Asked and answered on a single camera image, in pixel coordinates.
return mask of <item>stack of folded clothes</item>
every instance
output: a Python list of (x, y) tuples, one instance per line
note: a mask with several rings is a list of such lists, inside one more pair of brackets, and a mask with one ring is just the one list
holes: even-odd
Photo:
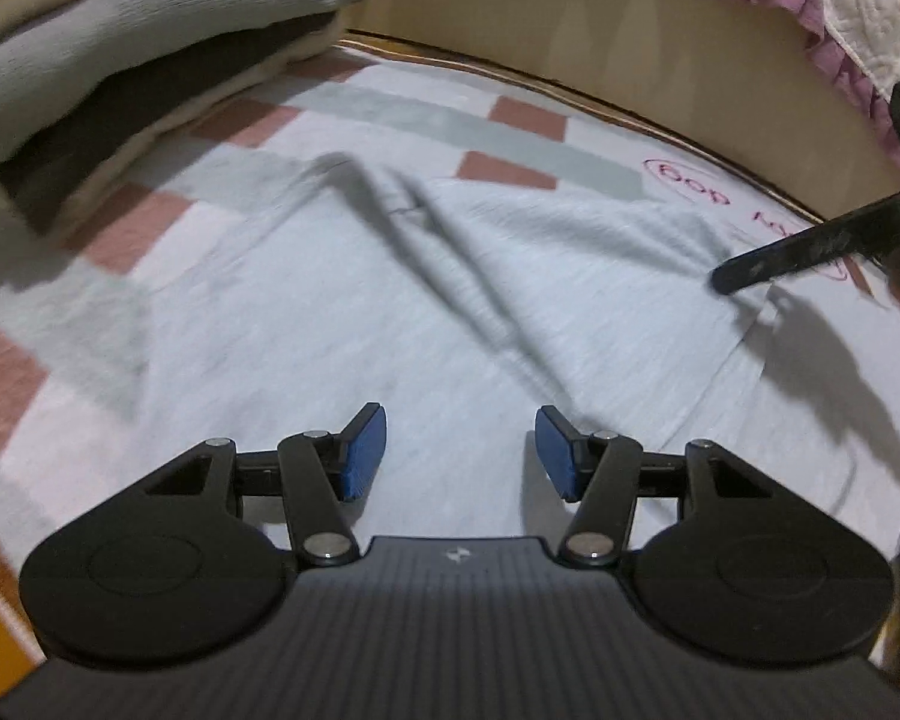
[(163, 132), (336, 42), (360, 0), (0, 0), (0, 199), (38, 232)]

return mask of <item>dark brown folded garment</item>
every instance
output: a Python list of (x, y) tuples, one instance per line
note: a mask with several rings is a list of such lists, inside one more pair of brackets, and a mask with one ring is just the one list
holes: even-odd
[(280, 47), (325, 28), (334, 15), (220, 35), (111, 76), (2, 163), (0, 183), (29, 226), (47, 232), (67, 196), (130, 137)]

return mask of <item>white logo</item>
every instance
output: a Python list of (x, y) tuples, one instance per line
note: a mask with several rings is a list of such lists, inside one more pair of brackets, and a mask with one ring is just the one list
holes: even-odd
[(469, 560), (471, 552), (466, 547), (455, 547), (454, 549), (448, 549), (444, 552), (447, 560), (453, 560), (457, 565), (460, 565), (464, 560)]

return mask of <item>blue gripper pad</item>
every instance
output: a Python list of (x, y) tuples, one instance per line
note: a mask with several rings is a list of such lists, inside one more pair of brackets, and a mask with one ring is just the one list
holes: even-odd
[(378, 403), (368, 403), (343, 429), (340, 438), (343, 461), (340, 474), (341, 501), (353, 501), (364, 494), (384, 456), (384, 407)]
[(568, 503), (576, 503), (583, 496), (583, 480), (574, 460), (574, 441), (583, 438), (552, 406), (544, 406), (536, 412), (533, 425), (536, 456), (543, 463), (557, 494)]

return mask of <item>beige board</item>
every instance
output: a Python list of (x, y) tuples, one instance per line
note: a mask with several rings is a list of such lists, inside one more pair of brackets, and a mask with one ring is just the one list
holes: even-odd
[(566, 84), (673, 129), (826, 218), (900, 189), (789, 14), (732, 0), (370, 0), (353, 28)]

